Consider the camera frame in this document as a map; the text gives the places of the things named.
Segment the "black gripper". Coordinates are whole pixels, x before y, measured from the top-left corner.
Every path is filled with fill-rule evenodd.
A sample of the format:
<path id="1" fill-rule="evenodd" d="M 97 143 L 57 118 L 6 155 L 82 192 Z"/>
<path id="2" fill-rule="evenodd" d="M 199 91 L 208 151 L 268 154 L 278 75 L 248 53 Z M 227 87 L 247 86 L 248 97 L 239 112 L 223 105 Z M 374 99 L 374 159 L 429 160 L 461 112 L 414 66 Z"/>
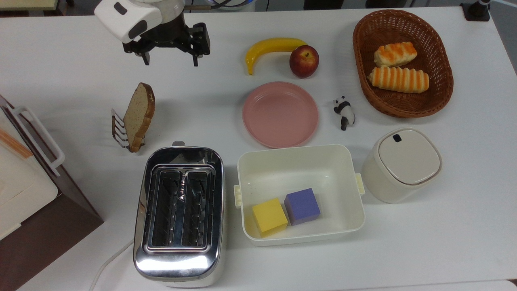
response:
<path id="1" fill-rule="evenodd" d="M 150 65 L 149 51 L 155 47 L 178 48 L 189 53 L 193 58 L 193 65 L 199 66 L 199 56 L 210 55 L 210 40 L 206 24 L 201 22 L 188 27 L 183 14 L 176 19 L 150 28 L 140 35 L 138 41 L 123 44 L 124 51 L 141 55 L 144 64 Z"/>

